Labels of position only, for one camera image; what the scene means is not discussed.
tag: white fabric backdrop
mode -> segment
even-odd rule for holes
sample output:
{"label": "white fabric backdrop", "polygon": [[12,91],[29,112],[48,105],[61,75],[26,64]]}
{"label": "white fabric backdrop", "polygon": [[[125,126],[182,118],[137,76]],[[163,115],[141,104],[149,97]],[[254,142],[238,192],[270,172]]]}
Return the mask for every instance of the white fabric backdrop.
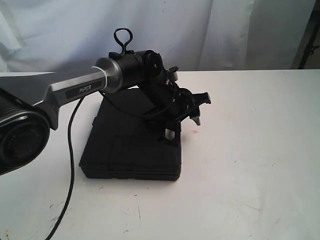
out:
{"label": "white fabric backdrop", "polygon": [[129,49],[180,70],[289,69],[315,0],[0,0],[0,71],[91,66]]}

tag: black wire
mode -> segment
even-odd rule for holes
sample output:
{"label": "black wire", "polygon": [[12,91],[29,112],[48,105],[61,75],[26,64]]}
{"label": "black wire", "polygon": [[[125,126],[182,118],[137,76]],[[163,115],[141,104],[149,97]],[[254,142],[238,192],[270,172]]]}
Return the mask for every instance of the black wire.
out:
{"label": "black wire", "polygon": [[70,199],[71,199],[71,194],[72,194],[72,190],[74,188],[74,183],[75,183],[75,160],[74,160],[74,150],[72,148],[72,143],[71,143],[71,125],[72,125],[72,122],[74,121],[74,118],[75,118],[75,115],[77,113],[77,110],[80,107],[80,104],[82,103],[84,98],[85,97],[82,97],[78,101],[77,105],[75,106],[75,108],[74,108],[74,110],[73,110],[73,112],[71,114],[71,117],[70,117],[70,120],[69,120],[69,124],[68,124],[68,130],[67,130],[68,145],[69,145],[69,152],[70,152],[70,168],[71,168],[69,191],[68,191],[68,194],[66,196],[66,200],[65,200],[63,209],[62,209],[62,211],[60,213],[60,216],[58,217],[54,227],[52,228],[52,230],[49,233],[49,235],[45,238],[45,240],[50,240],[52,238],[52,236],[55,234],[56,230],[58,229],[58,227],[59,227],[59,225],[61,223],[62,218],[64,217],[64,215],[65,215],[65,213],[67,211],[67,208],[68,208],[68,205],[69,205],[69,202],[70,202]]}
{"label": "black wire", "polygon": [[150,117],[155,117],[155,116],[158,116],[160,114],[162,114],[164,111],[166,111],[174,102],[175,102],[175,97],[176,97],[176,92],[177,92],[177,86],[175,83],[173,83],[173,86],[174,86],[174,91],[173,91],[173,95],[172,95],[172,98],[170,100],[170,102],[168,103],[168,105],[162,109],[161,111],[158,111],[154,114],[151,114],[151,115],[136,115],[136,114],[133,114],[133,113],[130,113],[130,112],[126,112],[126,111],[123,111],[121,110],[119,107],[117,107],[107,96],[106,94],[104,94],[102,91],[99,91],[99,93],[115,108],[117,109],[119,112],[122,112],[124,114],[127,114],[127,115],[130,115],[130,116],[133,116],[133,117],[136,117],[136,118],[150,118]]}

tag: black case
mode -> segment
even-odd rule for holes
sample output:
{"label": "black case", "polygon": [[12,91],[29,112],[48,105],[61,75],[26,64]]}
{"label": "black case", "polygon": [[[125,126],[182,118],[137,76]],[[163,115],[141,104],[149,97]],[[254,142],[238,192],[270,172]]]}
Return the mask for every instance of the black case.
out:
{"label": "black case", "polygon": [[[135,115],[154,107],[138,88],[107,96]],[[180,122],[174,128],[174,139],[168,140],[164,122],[122,113],[103,99],[79,165],[87,178],[175,181],[181,172]]]}

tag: white tabletop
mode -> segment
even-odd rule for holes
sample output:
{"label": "white tabletop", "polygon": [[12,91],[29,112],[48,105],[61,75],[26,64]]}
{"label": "white tabletop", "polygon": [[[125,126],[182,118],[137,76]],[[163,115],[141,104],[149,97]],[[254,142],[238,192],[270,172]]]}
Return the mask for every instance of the white tabletop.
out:
{"label": "white tabletop", "polygon": [[[180,179],[87,179],[78,163],[102,100],[92,94],[72,127],[75,186],[53,239],[319,239],[320,70],[178,76],[180,87],[212,101],[200,107],[201,126],[182,122]],[[42,240],[60,214],[75,105],[61,108],[36,160],[0,176],[2,240]]]}

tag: white cloth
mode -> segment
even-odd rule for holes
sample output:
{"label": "white cloth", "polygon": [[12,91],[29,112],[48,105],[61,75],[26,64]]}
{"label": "white cloth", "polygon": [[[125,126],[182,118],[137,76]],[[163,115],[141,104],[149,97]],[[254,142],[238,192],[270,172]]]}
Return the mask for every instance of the white cloth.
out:
{"label": "white cloth", "polygon": [[288,69],[315,0],[0,0],[0,71],[91,66],[129,49],[180,70]]}

